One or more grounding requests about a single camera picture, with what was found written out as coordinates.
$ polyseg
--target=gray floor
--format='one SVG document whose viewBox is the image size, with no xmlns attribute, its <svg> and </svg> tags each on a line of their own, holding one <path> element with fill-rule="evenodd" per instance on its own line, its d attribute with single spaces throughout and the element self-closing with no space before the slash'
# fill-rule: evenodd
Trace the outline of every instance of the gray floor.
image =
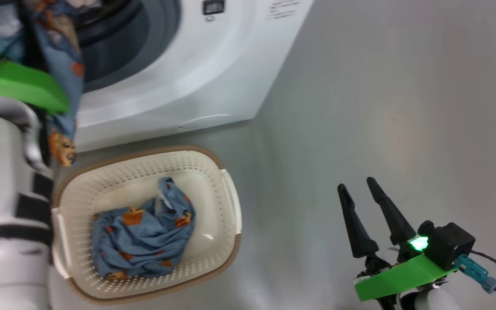
<svg viewBox="0 0 496 310">
<path fill-rule="evenodd" d="M 151 147 L 215 152 L 236 183 L 242 246 L 221 276 L 119 310 L 358 310 L 336 193 L 394 260 L 365 178 L 374 176 L 417 228 L 456 222 L 496 257 L 496 2 L 316 0 L 277 82 L 248 122 L 80 154 L 77 169 Z M 479 260 L 496 277 L 496 267 Z M 457 273 L 463 309 L 496 294 Z M 94 310 L 51 271 L 55 310 Z"/>
</svg>

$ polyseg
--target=white washing machine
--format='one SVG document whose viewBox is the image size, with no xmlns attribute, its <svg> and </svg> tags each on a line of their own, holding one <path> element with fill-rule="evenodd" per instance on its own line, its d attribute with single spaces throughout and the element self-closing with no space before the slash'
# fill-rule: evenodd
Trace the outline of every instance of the white washing machine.
<svg viewBox="0 0 496 310">
<path fill-rule="evenodd" d="M 88 151 L 253 118 L 313 0 L 114 0 L 77 33 Z"/>
</svg>

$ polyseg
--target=green mount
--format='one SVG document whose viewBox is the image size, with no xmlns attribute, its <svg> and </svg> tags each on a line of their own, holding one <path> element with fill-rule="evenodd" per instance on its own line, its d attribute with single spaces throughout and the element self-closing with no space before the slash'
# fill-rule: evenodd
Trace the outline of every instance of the green mount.
<svg viewBox="0 0 496 310">
<path fill-rule="evenodd" d="M 50 115 L 68 111 L 68 98 L 53 77 L 10 61 L 0 62 L 0 96 L 32 104 Z"/>
<path fill-rule="evenodd" d="M 445 271 L 426 255 L 421 254 L 388 271 L 356 283 L 355 290 L 361 301 L 373 300 L 433 282 L 455 270 Z"/>
</svg>

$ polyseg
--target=blue fabric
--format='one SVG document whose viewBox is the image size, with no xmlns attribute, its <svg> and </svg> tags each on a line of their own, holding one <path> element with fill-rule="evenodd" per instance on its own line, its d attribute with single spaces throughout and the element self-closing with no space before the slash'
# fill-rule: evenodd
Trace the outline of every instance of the blue fabric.
<svg viewBox="0 0 496 310">
<path fill-rule="evenodd" d="M 72 18 L 77 9 L 65 0 L 38 0 L 28 10 L 49 73 L 61 85 L 68 98 L 68 112 L 47 120 L 51 156 L 63 166 L 76 159 L 74 135 L 85 65 Z"/>
<path fill-rule="evenodd" d="M 93 264 L 102 277 L 158 277 L 181 260 L 195 228 L 195 209 L 171 178 L 158 180 L 159 196 L 140 208 L 101 212 L 93 222 Z"/>
</svg>

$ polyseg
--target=laundry basket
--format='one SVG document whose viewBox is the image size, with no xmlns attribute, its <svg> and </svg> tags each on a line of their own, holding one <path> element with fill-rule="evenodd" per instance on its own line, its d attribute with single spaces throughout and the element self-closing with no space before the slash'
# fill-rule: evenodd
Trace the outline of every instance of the laundry basket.
<svg viewBox="0 0 496 310">
<path fill-rule="evenodd" d="M 105 280 L 91 256 L 93 214 L 140 206 L 156 196 L 157 180 L 171 177 L 196 210 L 196 226 L 183 259 L 157 278 Z M 199 147 L 169 147 L 129 155 L 71 175 L 59 188 L 53 209 L 53 260 L 71 288 L 96 304 L 155 298 L 222 273 L 240 247 L 242 216 L 233 181 L 219 159 Z"/>
</svg>

